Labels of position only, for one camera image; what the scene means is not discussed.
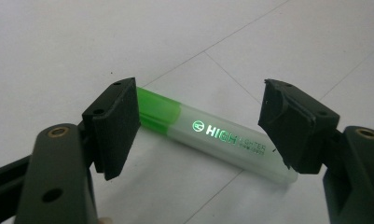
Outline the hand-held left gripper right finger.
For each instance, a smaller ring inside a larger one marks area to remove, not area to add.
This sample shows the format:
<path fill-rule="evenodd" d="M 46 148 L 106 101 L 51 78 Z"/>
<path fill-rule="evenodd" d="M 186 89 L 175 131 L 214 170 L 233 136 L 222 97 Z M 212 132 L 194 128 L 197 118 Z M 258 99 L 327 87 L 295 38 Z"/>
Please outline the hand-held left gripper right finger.
<path fill-rule="evenodd" d="M 258 125 L 281 154 L 284 164 L 300 174 L 317 174 L 324 146 L 336 132 L 339 115 L 296 86 L 265 81 Z"/>

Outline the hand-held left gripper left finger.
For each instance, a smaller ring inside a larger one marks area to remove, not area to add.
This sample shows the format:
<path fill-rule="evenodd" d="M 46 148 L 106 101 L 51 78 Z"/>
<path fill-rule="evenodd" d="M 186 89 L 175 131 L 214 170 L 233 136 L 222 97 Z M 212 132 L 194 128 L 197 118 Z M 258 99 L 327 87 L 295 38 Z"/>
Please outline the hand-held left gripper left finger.
<path fill-rule="evenodd" d="M 83 146 L 105 180 L 120 175 L 139 127 L 134 77 L 111 84 L 82 113 Z"/>

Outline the green highlighter pen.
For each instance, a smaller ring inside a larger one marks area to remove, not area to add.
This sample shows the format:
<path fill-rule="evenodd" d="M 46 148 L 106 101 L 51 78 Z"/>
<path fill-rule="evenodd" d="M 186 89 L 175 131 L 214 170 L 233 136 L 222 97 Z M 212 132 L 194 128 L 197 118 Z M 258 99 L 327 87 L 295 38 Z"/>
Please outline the green highlighter pen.
<path fill-rule="evenodd" d="M 291 184 L 298 179 L 264 133 L 143 88 L 137 94 L 144 127 L 273 181 Z"/>

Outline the white table sheet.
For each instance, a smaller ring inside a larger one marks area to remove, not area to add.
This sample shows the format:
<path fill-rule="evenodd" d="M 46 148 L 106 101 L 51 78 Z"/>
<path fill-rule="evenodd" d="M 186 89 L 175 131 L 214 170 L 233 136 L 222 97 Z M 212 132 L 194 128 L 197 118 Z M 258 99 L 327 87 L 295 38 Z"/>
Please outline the white table sheet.
<path fill-rule="evenodd" d="M 278 79 L 374 130 L 374 0 L 0 0 L 0 167 L 125 77 L 251 129 Z M 93 181 L 114 224 L 329 224 L 321 176 L 281 186 L 148 129 Z"/>

